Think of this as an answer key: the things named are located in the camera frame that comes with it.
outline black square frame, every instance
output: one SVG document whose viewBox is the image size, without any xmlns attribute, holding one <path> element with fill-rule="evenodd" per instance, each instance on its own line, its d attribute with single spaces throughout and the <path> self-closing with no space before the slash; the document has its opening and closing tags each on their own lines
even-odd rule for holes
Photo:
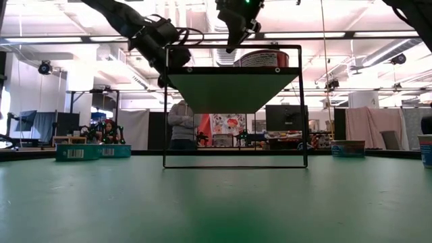
<svg viewBox="0 0 432 243">
<path fill-rule="evenodd" d="M 168 97 L 168 85 L 165 83 L 164 87 L 164 135 L 163 135 L 163 167 L 166 169 L 306 169 L 308 167 L 308 147 L 307 136 L 308 136 L 308 121 L 306 117 L 306 109 L 304 104 L 304 85 L 303 85 L 303 74 L 302 74 L 302 47 L 300 45 L 168 45 L 165 48 L 166 64 L 163 72 L 163 77 L 166 80 L 170 75 L 174 74 L 187 74 L 188 68 L 170 68 L 169 63 L 169 51 L 172 49 L 296 49 L 298 51 L 298 67 L 294 69 L 292 67 L 281 67 L 281 72 L 277 72 L 276 75 L 284 75 L 287 73 L 292 74 L 292 70 L 298 75 L 299 88 L 300 88 L 300 112 L 302 115 L 302 143 L 303 147 L 299 153 L 287 153 L 285 151 L 169 151 L 167 149 L 167 97 Z M 205 67 L 201 68 L 201 74 L 215 75 L 221 73 L 221 70 L 229 72 L 231 74 L 249 74 L 250 67 Z M 268 74 L 268 68 L 254 67 L 254 75 Z M 256 156 L 271 156 L 271 155 L 302 155 L 303 165 L 299 166 L 168 166 L 166 158 L 168 155 L 192 155 L 192 156 L 215 156 L 215 155 L 256 155 Z"/>
</svg>

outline gray hoodie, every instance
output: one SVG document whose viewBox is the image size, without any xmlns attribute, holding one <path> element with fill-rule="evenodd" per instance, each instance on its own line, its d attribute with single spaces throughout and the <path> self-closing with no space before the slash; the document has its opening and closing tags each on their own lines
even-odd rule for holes
<svg viewBox="0 0 432 243">
<path fill-rule="evenodd" d="M 201 115 L 194 115 L 185 101 L 173 105 L 168 114 L 168 124 L 173 127 L 171 139 L 195 140 L 196 129 L 201 123 Z"/>
</svg>

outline colorful poster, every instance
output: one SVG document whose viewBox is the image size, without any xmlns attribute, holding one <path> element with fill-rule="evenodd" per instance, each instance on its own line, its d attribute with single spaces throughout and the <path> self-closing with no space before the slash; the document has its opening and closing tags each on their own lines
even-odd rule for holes
<svg viewBox="0 0 432 243">
<path fill-rule="evenodd" d="M 211 133 L 238 135 L 246 129 L 245 114 L 210 114 Z"/>
</svg>

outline computer monitor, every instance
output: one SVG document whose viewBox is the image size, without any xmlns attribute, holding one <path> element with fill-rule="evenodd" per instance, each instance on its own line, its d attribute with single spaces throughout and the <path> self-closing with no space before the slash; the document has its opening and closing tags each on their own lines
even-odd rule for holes
<svg viewBox="0 0 432 243">
<path fill-rule="evenodd" d="M 308 121 L 308 107 L 305 120 Z M 265 106 L 266 129 L 268 132 L 286 132 L 303 130 L 302 117 L 299 105 L 266 105 Z"/>
<path fill-rule="evenodd" d="M 22 111 L 20 116 L 15 119 L 17 122 L 15 132 L 30 132 L 34 124 L 37 111 Z"/>
<path fill-rule="evenodd" d="M 62 113 L 57 114 L 56 136 L 67 136 L 71 131 L 80 129 L 80 114 Z"/>
</svg>

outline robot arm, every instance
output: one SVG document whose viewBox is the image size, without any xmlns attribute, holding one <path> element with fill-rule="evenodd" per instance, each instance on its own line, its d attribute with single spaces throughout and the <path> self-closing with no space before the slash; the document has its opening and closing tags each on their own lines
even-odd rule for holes
<svg viewBox="0 0 432 243">
<path fill-rule="evenodd" d="M 412 26 L 432 51 L 432 0 L 383 0 L 393 8 L 395 14 Z M 227 24 L 228 44 L 242 43 L 253 32 L 259 32 L 261 25 L 255 20 L 264 0 L 216 0 L 217 16 Z"/>
<path fill-rule="evenodd" d="M 152 68 L 162 73 L 166 65 L 166 54 L 164 47 L 179 41 L 180 34 L 188 29 L 176 28 L 171 20 L 161 16 L 158 21 L 141 16 L 135 9 L 124 3 L 114 0 L 82 0 L 83 3 L 98 11 L 107 19 L 111 27 L 123 37 L 129 39 L 129 51 L 137 49 L 147 59 Z M 169 53 L 169 66 L 182 67 L 190 60 L 191 54 L 187 49 L 171 50 Z M 170 80 L 159 78 L 160 87 L 168 83 L 175 88 Z"/>
<path fill-rule="evenodd" d="M 432 1 L 431 0 L 383 0 L 395 14 L 413 27 L 427 48 L 432 51 Z"/>
</svg>

